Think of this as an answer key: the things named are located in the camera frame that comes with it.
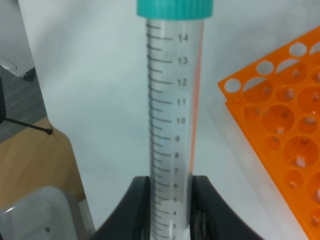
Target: clear plastic container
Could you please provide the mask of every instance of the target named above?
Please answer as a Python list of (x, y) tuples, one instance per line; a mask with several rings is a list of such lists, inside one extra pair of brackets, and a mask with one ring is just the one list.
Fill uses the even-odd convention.
[(3, 240), (87, 240), (77, 201), (43, 187), (0, 211)]
[(190, 239), (203, 21), (147, 20), (151, 239)]

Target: white table surface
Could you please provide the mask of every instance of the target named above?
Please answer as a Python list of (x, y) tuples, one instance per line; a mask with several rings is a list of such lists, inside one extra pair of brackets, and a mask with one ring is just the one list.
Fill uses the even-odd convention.
[[(194, 174), (208, 176), (267, 240), (307, 237), (217, 82), (317, 26), (312, 4), (216, 0), (205, 22)], [(21, 0), (20, 7), (49, 120), (71, 141), (98, 229), (133, 177), (149, 174), (145, 20), (133, 0)]]

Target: teal screw cap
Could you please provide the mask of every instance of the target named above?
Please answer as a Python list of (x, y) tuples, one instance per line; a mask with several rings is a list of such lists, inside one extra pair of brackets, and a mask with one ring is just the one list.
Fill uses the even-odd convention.
[(212, 11), (213, 0), (137, 0), (137, 14), (147, 19), (196, 20)]

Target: printed number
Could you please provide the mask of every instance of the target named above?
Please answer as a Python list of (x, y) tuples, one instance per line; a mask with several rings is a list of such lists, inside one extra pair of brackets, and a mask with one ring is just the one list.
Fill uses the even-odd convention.
[(178, 124), (185, 124), (186, 123), (186, 118), (185, 117), (177, 118), (176, 121), (177, 121)]
[(186, 100), (185, 99), (178, 99), (177, 100), (178, 101), (178, 106), (180, 106), (180, 105), (186, 105)]
[(179, 34), (179, 40), (180, 42), (188, 41), (189, 40), (188, 34)]
[(178, 58), (180, 65), (186, 65), (188, 63), (188, 58), (186, 56)]
[(178, 79), (178, 84), (179, 84), (179, 86), (186, 86), (187, 85), (187, 79), (186, 78)]

